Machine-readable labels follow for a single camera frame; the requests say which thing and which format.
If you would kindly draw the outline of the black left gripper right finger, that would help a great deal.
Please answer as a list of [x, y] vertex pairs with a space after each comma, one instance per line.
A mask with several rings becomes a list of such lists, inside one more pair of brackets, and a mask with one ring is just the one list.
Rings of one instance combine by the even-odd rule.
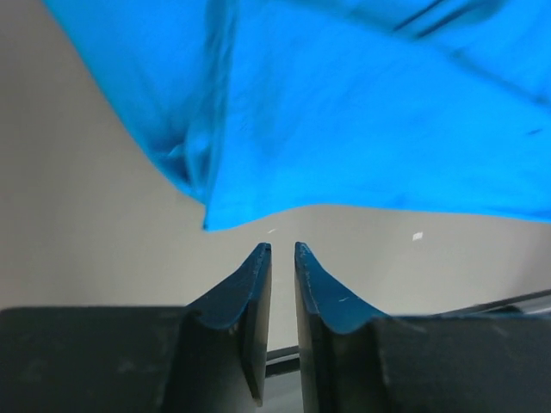
[[550, 293], [388, 315], [294, 248], [307, 412], [547, 412]]

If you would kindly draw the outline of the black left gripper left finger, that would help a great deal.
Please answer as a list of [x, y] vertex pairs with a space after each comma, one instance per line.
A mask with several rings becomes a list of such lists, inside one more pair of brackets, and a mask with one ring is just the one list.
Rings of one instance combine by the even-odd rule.
[[252, 412], [263, 401], [271, 248], [184, 306], [1, 313], [4, 412]]

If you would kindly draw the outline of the blue t shirt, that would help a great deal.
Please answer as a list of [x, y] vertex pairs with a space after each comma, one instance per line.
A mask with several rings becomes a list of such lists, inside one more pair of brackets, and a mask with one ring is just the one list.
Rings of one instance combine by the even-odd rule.
[[335, 204], [550, 219], [547, 1], [49, 1], [225, 230]]

